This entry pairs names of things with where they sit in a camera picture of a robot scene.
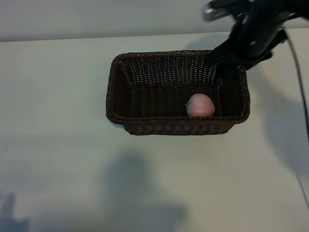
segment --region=brown wicker basket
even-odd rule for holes
[[[245,69],[237,64],[209,65],[209,51],[127,53],[112,62],[106,115],[130,134],[223,134],[250,113]],[[215,114],[188,117],[193,94],[208,95]]]

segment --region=pink fruit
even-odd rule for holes
[[[202,93],[194,94],[186,106],[189,117],[212,116],[215,112],[212,100]]]

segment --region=black cable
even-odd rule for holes
[[[303,80],[302,80],[302,74],[301,74],[301,69],[300,69],[300,65],[299,65],[299,61],[298,61],[298,57],[296,54],[296,50],[295,47],[293,45],[293,42],[291,40],[291,38],[289,37],[289,35],[287,35],[288,37],[288,43],[292,52],[292,56],[294,59],[294,63],[295,63],[295,67],[297,70],[297,77],[298,77],[298,83],[299,83],[299,89],[300,89],[300,94],[301,94],[301,98],[302,98],[302,103],[303,103],[303,107],[304,107],[304,115],[305,115],[305,120],[306,120],[306,129],[307,129],[307,139],[308,139],[308,144],[309,144],[309,121],[308,121],[308,107],[307,107],[307,100],[306,100],[306,95],[305,95],[305,91],[304,91],[304,86],[303,86]],[[300,176],[298,174],[298,172],[296,171],[296,177],[298,180],[298,183],[300,185],[302,194],[304,196],[307,208],[309,209],[309,200],[307,198],[306,192],[304,190],[303,184],[301,182]]]
[[[288,36],[288,43],[289,43],[289,46],[290,46],[290,49],[291,49],[291,52],[292,52],[292,55],[293,55],[294,63],[295,63],[295,66],[296,66],[296,70],[297,70],[299,89],[300,89],[300,94],[301,94],[302,103],[303,103],[303,107],[304,107],[305,120],[306,120],[307,139],[308,139],[308,144],[309,144],[309,120],[308,120],[309,116],[308,116],[307,100],[306,100],[306,95],[305,95],[303,80],[302,80],[303,78],[302,78],[301,69],[300,69],[298,57],[297,57],[297,54],[296,54],[296,50],[295,50],[293,42],[292,42],[292,40],[289,36]]]

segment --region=white table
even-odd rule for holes
[[[309,96],[309,29],[289,32]],[[105,116],[118,54],[213,49],[227,35],[0,43],[0,190],[15,196],[12,217],[29,232],[309,231],[297,180],[309,194],[309,148],[287,43],[248,72],[251,115],[225,135],[133,136]]]

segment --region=black robotic arm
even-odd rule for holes
[[[248,70],[271,58],[271,50],[287,40],[282,29],[287,20],[298,16],[309,19],[309,1],[214,0],[202,12],[206,21],[230,14],[236,19],[229,39],[205,60],[209,63],[241,63]]]

